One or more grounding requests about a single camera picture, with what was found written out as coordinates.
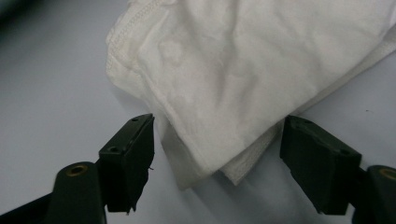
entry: folded white towel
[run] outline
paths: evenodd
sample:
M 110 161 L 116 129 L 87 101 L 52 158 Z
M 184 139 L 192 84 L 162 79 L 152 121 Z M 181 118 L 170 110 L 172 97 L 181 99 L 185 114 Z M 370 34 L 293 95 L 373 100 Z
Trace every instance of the folded white towel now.
M 237 184 L 277 123 L 395 49 L 395 4 L 131 1 L 108 35 L 106 70 L 157 117 L 180 188 L 219 169 Z

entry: white surface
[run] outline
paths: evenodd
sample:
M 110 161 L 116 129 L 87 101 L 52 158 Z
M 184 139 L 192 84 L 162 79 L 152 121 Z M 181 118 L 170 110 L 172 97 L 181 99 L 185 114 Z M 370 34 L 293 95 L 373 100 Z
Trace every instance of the white surface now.
M 105 38 L 124 1 L 43 1 L 0 34 L 0 214 L 51 191 L 56 173 L 98 150 L 142 104 L 106 78 Z M 303 113 L 363 154 L 396 166 L 396 55 Z M 136 213 L 115 223 L 350 223 L 317 215 L 278 158 L 275 142 L 234 187 L 216 174 L 177 189 L 156 138 L 149 182 Z
M 277 123 L 387 55 L 367 57 L 395 3 L 134 0 L 109 33 L 106 70 L 157 117 L 181 189 L 217 170 L 237 184 Z

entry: white cloth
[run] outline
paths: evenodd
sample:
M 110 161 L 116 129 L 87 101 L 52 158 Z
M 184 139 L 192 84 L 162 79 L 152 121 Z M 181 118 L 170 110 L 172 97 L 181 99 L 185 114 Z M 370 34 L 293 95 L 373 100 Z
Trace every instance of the white cloth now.
M 237 184 L 283 118 L 395 49 L 395 4 L 135 0 L 107 37 L 106 70 L 157 117 L 181 189 L 219 169 Z

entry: gray table surface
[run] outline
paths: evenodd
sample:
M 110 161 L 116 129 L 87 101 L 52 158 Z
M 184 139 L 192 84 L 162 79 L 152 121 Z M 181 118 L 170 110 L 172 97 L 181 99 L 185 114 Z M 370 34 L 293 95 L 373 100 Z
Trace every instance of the gray table surface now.
M 98 150 L 145 106 L 106 77 L 106 34 L 123 0 L 38 1 L 0 32 L 0 214 L 52 190 L 59 170 Z M 363 154 L 362 167 L 396 166 L 396 54 L 302 116 Z M 278 157 L 279 139 L 240 184 L 215 174 L 177 189 L 156 135 L 136 213 L 108 223 L 350 223 L 316 214 Z

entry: black plastic part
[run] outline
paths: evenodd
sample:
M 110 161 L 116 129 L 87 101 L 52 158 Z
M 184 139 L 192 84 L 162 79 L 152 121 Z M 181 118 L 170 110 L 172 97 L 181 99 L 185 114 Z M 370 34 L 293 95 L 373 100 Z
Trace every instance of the black plastic part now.
M 41 224 L 50 205 L 51 194 L 27 203 L 0 216 L 0 223 Z
M 154 157 L 154 117 L 129 120 L 99 151 L 98 169 L 109 212 L 136 209 Z
M 371 166 L 362 183 L 354 224 L 396 224 L 396 170 Z
M 69 165 L 56 176 L 45 223 L 104 224 L 106 213 L 101 196 L 94 163 Z
M 280 157 L 319 213 L 346 213 L 351 193 L 346 186 L 360 169 L 359 152 L 317 124 L 288 116 Z

